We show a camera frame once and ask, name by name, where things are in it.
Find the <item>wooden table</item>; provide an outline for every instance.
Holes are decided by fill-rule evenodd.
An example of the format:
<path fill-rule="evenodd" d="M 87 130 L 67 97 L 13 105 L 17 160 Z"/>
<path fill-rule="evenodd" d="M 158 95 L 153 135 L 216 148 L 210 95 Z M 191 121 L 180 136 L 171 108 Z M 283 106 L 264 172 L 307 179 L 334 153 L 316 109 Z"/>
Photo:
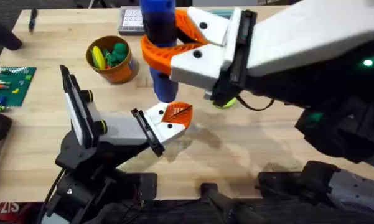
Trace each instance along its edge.
<path fill-rule="evenodd" d="M 260 21 L 284 7 L 250 9 L 258 12 Z M 4 49 L 0 65 L 37 67 L 37 72 L 22 107 L 7 113 L 14 125 L 0 161 L 0 202 L 42 201 L 60 170 L 54 160 L 70 130 L 60 64 L 69 67 L 82 88 L 93 90 L 102 111 L 131 115 L 133 108 L 145 110 L 158 102 L 141 56 L 140 37 L 124 37 L 140 63 L 139 74 L 129 83 L 110 85 L 85 61 L 91 42 L 118 35 L 118 17 L 119 9 L 40 10 L 30 34 L 30 11 L 22 11 L 14 33 L 24 47 L 15 52 Z M 268 103 L 249 93 L 242 96 L 257 107 Z M 373 167 L 324 156 L 306 143 L 294 129 L 299 108 L 275 103 L 260 113 L 239 104 L 220 110 L 203 99 L 201 89 L 186 85 L 180 85 L 177 99 L 194 105 L 194 123 L 187 134 L 168 145 L 160 158 L 148 149 L 121 166 L 128 172 L 157 173 L 159 199 L 195 198 L 202 182 L 217 183 L 231 197 L 260 197 L 253 188 L 258 172 L 301 170 L 310 159 L 374 179 Z"/>

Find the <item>yellow object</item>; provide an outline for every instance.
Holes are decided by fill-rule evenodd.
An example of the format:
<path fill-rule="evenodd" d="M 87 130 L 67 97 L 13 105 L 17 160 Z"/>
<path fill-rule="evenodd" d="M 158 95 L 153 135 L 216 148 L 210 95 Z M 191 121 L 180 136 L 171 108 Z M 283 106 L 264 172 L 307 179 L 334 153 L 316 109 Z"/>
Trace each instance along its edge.
<path fill-rule="evenodd" d="M 106 124 L 104 121 L 101 121 L 101 124 L 102 124 L 102 128 L 103 128 L 103 132 L 104 134 L 106 134 Z"/>
<path fill-rule="evenodd" d="M 106 62 L 104 59 L 104 55 L 102 54 L 102 51 L 99 47 L 94 46 L 93 47 L 93 56 L 98 64 L 98 69 L 105 69 L 106 68 Z"/>
<path fill-rule="evenodd" d="M 227 108 L 232 107 L 232 105 L 234 105 L 235 102 L 236 102 L 236 98 L 233 98 L 226 105 L 224 105 L 224 106 L 216 106 L 216 107 L 219 108 L 219 109 L 227 109 Z"/>

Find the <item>black bracket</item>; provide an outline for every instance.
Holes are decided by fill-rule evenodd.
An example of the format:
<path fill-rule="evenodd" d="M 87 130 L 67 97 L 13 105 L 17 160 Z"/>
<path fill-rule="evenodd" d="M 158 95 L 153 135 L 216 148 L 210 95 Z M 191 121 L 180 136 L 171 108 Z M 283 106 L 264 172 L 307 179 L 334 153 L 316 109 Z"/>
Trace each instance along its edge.
<path fill-rule="evenodd" d="M 256 24 L 257 13 L 245 10 L 242 12 L 238 36 L 236 38 L 234 61 L 227 71 L 221 71 L 210 97 L 213 104 L 224 106 L 245 88 L 251 38 Z"/>
<path fill-rule="evenodd" d="M 144 113 L 142 111 L 138 111 L 137 109 L 133 109 L 131 110 L 131 114 L 137 119 L 139 126 L 141 127 L 141 129 L 143 129 L 144 134 L 147 137 L 147 142 L 155 152 L 156 156 L 160 157 L 161 155 L 163 155 L 164 147 L 159 142 L 154 131 L 145 119 Z"/>

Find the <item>green toy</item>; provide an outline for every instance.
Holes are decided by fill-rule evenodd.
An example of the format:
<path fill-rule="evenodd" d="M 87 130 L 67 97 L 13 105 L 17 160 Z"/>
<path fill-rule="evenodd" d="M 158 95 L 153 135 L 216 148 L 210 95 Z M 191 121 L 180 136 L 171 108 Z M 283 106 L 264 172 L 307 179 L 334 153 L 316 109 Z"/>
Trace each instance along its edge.
<path fill-rule="evenodd" d="M 108 49 L 104 49 L 103 53 L 106 60 L 106 64 L 112 68 L 119 65 L 122 61 L 126 59 L 128 50 L 125 44 L 116 43 L 113 47 L 112 54 Z"/>

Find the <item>calculator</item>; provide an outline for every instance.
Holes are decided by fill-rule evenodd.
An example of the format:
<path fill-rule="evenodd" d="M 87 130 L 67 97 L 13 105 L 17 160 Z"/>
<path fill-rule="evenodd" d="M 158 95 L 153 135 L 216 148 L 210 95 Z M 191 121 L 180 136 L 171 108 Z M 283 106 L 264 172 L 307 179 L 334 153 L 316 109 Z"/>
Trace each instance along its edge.
<path fill-rule="evenodd" d="M 229 19 L 233 13 L 232 9 L 214 9 L 209 12 Z M 123 6 L 120 8 L 120 35 L 144 35 L 143 15 L 139 6 Z"/>

